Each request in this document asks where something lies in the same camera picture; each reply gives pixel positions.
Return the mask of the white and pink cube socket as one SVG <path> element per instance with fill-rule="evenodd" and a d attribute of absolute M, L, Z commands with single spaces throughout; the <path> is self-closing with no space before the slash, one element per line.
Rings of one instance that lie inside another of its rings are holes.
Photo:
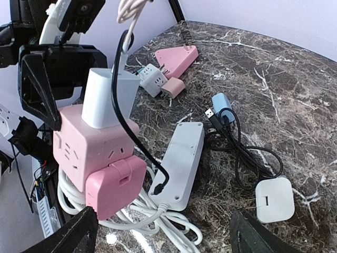
<path fill-rule="evenodd" d="M 66 177 L 106 220 L 141 192 L 147 164 L 133 155 L 134 142 L 121 125 L 95 129 L 82 120 L 81 104 L 60 109 L 62 126 L 53 133 L 53 155 Z"/>

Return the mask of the pink charger plug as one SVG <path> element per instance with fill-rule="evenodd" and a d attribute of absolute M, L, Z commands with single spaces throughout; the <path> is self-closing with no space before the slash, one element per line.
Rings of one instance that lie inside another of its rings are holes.
<path fill-rule="evenodd" d="M 176 98 L 185 89 L 185 84 L 182 80 L 171 77 L 162 87 L 161 91 L 168 95 L 171 99 Z"/>

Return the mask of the white plug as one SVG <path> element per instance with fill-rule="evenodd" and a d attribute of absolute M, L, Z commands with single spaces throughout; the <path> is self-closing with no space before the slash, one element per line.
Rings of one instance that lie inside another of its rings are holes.
<path fill-rule="evenodd" d="M 263 224 L 289 220 L 295 213 L 292 184 L 285 177 L 260 181 L 255 187 L 256 216 Z"/>

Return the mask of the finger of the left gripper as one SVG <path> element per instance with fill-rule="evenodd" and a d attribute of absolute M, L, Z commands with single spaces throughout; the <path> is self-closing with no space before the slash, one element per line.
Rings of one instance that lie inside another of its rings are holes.
<path fill-rule="evenodd" d="M 20 58 L 19 96 L 24 111 L 42 120 L 54 131 L 61 129 L 61 115 L 40 54 L 26 54 Z"/>

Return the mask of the light blue charger plug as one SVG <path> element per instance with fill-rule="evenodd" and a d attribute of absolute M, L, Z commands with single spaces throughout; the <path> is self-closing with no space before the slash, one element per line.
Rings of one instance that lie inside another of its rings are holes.
<path fill-rule="evenodd" d="M 235 120 L 231 111 L 226 109 L 232 109 L 231 102 L 224 93 L 218 93 L 212 97 L 212 104 L 215 114 L 220 118 L 222 123 L 225 123 L 225 117 L 227 117 L 229 123 Z"/>

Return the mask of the white power strip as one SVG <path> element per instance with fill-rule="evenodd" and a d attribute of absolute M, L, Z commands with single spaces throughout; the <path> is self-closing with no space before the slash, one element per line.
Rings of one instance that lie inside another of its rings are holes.
<path fill-rule="evenodd" d="M 167 203 L 169 210 L 186 208 L 192 191 L 204 145 L 204 128 L 201 122 L 179 123 L 166 149 L 161 166 L 170 178 L 161 193 L 155 187 L 165 176 L 158 171 L 152 181 L 148 197 L 156 204 Z"/>

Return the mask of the white charger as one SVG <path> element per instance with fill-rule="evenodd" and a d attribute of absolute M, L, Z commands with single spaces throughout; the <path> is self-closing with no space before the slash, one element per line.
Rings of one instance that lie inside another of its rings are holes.
<path fill-rule="evenodd" d="M 82 120 L 90 127 L 104 129 L 119 124 L 112 103 L 112 78 L 110 69 L 91 68 L 85 90 Z M 125 70 L 118 73 L 117 100 L 125 119 L 129 118 L 140 79 Z"/>

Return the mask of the pink triangular power socket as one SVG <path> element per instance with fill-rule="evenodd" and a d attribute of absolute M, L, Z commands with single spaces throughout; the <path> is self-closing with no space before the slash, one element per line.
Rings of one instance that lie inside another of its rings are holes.
<path fill-rule="evenodd" d="M 197 59 L 199 53 L 195 45 L 179 46 L 158 50 L 155 57 L 160 67 L 164 67 L 164 75 L 170 79 L 181 75 Z"/>

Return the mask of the white cube socket adapter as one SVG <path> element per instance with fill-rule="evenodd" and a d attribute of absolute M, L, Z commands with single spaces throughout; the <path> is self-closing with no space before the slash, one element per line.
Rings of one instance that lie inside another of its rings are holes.
<path fill-rule="evenodd" d="M 161 87 L 168 81 L 162 71 L 153 64 L 148 64 L 138 75 L 140 87 L 153 98 L 161 92 Z"/>

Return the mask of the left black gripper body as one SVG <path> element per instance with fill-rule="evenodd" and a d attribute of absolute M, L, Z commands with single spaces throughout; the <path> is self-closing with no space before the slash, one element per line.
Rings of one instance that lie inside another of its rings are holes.
<path fill-rule="evenodd" d="M 85 87 L 91 68 L 106 68 L 107 57 L 92 45 L 23 45 L 19 49 L 18 92 L 22 103 L 42 102 L 37 81 L 49 81 L 55 100 L 69 99 Z"/>

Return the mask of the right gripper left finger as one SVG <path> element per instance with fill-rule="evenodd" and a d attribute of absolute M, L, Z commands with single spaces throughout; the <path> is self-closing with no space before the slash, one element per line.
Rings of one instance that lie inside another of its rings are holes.
<path fill-rule="evenodd" d="M 58 231 L 25 252 L 94 252 L 98 219 L 92 207 L 85 207 Z"/>

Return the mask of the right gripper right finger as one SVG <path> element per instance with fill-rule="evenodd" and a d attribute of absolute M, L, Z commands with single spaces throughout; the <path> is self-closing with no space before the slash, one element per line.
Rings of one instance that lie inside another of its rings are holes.
<path fill-rule="evenodd" d="M 272 234 L 244 210 L 233 212 L 230 221 L 230 242 L 235 253 L 300 253 Z"/>

